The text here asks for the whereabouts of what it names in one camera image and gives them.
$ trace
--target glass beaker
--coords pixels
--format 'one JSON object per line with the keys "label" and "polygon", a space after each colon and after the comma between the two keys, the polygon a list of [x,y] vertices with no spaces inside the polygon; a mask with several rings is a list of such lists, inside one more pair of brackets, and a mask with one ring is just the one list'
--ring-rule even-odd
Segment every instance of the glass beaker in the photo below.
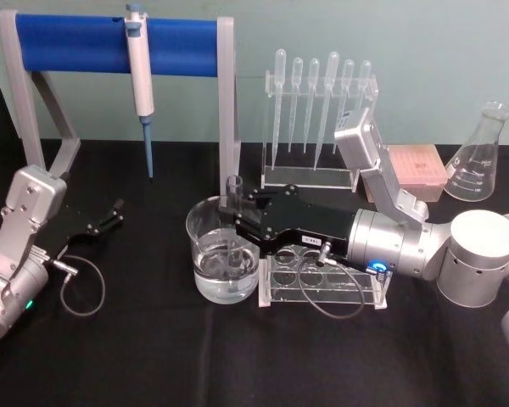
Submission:
{"label": "glass beaker", "polygon": [[196,204],[186,222],[196,287],[217,304],[238,303],[258,284],[260,250],[238,236],[233,224],[221,220],[219,206],[230,203],[230,194],[226,198],[212,197]]}
{"label": "glass beaker", "polygon": [[482,201],[492,195],[500,133],[509,119],[504,103],[487,102],[477,128],[445,166],[445,191],[462,201]]}

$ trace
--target black table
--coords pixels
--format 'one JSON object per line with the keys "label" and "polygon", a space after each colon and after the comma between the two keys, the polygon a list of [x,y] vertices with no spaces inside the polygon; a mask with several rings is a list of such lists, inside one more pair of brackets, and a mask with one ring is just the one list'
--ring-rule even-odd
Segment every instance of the black table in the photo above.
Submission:
{"label": "black table", "polygon": [[[44,147],[50,156],[57,144]],[[440,148],[443,160],[455,149]],[[155,143],[153,183],[143,155],[141,142],[83,142],[65,204],[99,215],[126,201],[124,226],[91,248],[106,303],[91,319],[66,314],[63,276],[52,270],[35,306],[0,341],[0,405],[509,406],[500,329],[507,282],[494,303],[471,310],[433,283],[395,276],[388,309],[368,307],[352,321],[329,320],[308,304],[258,309],[255,295],[210,304],[194,286],[184,220],[216,191],[217,147]],[[0,208],[22,164],[0,159]],[[260,145],[243,146],[241,172],[258,181]],[[359,194],[306,197],[372,208]],[[468,204],[444,195],[429,208],[432,222],[465,209],[509,213],[509,147],[500,150],[491,198]]]}

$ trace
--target pink tip box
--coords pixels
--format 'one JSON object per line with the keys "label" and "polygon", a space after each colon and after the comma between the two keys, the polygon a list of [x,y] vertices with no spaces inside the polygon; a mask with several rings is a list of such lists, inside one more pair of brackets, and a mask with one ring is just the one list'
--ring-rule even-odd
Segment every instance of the pink tip box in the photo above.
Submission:
{"label": "pink tip box", "polygon": [[[403,189],[424,202],[439,201],[447,173],[433,144],[389,146],[389,154]],[[366,195],[373,202],[367,185]]]}

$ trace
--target transfer pipette rack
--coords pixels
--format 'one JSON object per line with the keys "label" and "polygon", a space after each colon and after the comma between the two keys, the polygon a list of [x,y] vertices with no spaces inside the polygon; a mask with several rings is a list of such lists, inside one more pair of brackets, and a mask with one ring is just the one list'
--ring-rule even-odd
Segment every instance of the transfer pipette rack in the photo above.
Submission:
{"label": "transfer pipette rack", "polygon": [[341,116],[345,116],[345,119],[348,112],[355,109],[369,107],[373,111],[378,98],[378,84],[375,75],[370,75],[366,81],[360,81],[358,77],[354,77],[350,79],[347,90],[346,86],[342,86],[341,67],[342,65],[340,64],[338,77],[335,79],[332,88],[326,130],[324,131],[322,141],[324,144],[322,145],[322,153],[318,163],[315,162],[315,141],[320,129],[322,105],[325,97],[324,74],[319,77],[316,83],[310,125],[307,132],[308,143],[305,152],[305,113],[310,93],[307,69],[305,67],[303,69],[304,76],[299,86],[293,142],[290,151],[288,151],[290,136],[288,129],[293,85],[291,76],[285,78],[282,90],[277,157],[275,165],[273,165],[271,148],[275,121],[276,86],[274,75],[269,70],[266,72],[261,187],[281,187],[287,184],[294,184],[299,187],[350,189],[352,192],[355,192],[359,172],[347,170],[339,151],[336,151],[334,147],[333,133],[338,118],[338,106],[339,102],[343,100],[343,96],[346,95],[346,103],[341,112]]}
{"label": "transfer pipette rack", "polygon": [[[359,304],[358,287],[341,269],[315,264],[319,252],[302,246],[286,246],[274,256],[267,257],[267,266],[260,270],[260,305],[274,302],[306,302],[307,295],[316,303]],[[348,268],[361,286],[366,305],[375,309],[387,308],[386,293],[392,272],[384,280],[359,270]],[[301,292],[302,284],[305,295]]]}

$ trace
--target plastic transfer pipette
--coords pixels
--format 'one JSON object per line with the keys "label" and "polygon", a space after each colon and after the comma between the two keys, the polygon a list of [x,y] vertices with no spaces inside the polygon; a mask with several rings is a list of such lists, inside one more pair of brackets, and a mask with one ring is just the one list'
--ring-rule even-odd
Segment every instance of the plastic transfer pipette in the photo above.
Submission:
{"label": "plastic transfer pipette", "polygon": [[[338,117],[336,119],[336,129],[338,128],[341,116],[345,113],[345,104],[347,103],[347,96],[349,95],[350,83],[353,79],[353,73],[355,72],[355,61],[347,59],[343,64],[343,70],[341,71],[341,98],[339,98],[338,105]],[[336,152],[336,141],[333,140],[333,153]]]}
{"label": "plastic transfer pipette", "polygon": [[125,18],[128,58],[134,91],[134,105],[143,126],[145,155],[149,178],[153,179],[153,151],[151,149],[151,120],[154,113],[153,84],[147,37],[147,14],[141,13],[139,4],[128,4],[130,15]]}
{"label": "plastic transfer pipette", "polygon": [[330,106],[330,97],[332,96],[333,84],[336,81],[336,74],[338,73],[339,54],[330,53],[328,55],[328,62],[326,65],[326,74],[324,75],[324,101],[322,102],[321,124],[319,125],[319,135],[316,138],[315,162],[313,163],[313,170],[316,170],[316,164],[321,157],[322,142],[324,141],[324,132],[326,130],[326,121],[328,118],[328,108]]}
{"label": "plastic transfer pipette", "polygon": [[275,53],[275,118],[273,121],[273,144],[271,145],[271,169],[275,166],[277,157],[277,146],[279,143],[279,127],[281,126],[281,101],[282,86],[285,83],[285,65],[287,64],[287,53],[284,49],[278,49]]}
{"label": "plastic transfer pipette", "polygon": [[296,121],[296,107],[298,106],[299,85],[302,83],[302,70],[304,61],[302,58],[294,58],[292,64],[292,96],[290,97],[290,117],[288,118],[288,152],[292,146],[294,135],[294,122]]}
{"label": "plastic transfer pipette", "polygon": [[316,83],[319,81],[319,60],[313,58],[309,62],[309,76],[307,84],[309,85],[309,96],[307,97],[307,107],[305,108],[304,122],[304,153],[307,147],[307,137],[309,136],[309,126],[311,124],[311,112],[313,111],[313,100],[315,99]]}
{"label": "plastic transfer pipette", "polygon": [[356,99],[355,109],[362,107],[364,94],[366,93],[367,88],[367,80],[369,79],[371,73],[372,63],[370,61],[362,62],[362,66],[360,67],[360,74],[358,74],[358,98]]}

